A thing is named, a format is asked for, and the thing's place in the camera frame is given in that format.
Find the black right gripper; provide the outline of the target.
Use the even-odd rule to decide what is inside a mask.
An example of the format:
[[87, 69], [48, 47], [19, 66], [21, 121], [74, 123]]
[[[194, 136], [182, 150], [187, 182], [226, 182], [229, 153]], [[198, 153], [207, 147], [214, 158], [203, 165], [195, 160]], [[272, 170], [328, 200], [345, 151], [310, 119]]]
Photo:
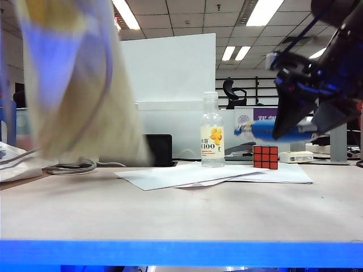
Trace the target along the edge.
[[277, 71], [278, 110], [273, 139], [285, 136], [311, 111], [311, 122], [316, 127], [311, 141], [361, 116], [362, 58], [328, 53], [316, 61], [277, 51], [267, 55], [265, 66]]

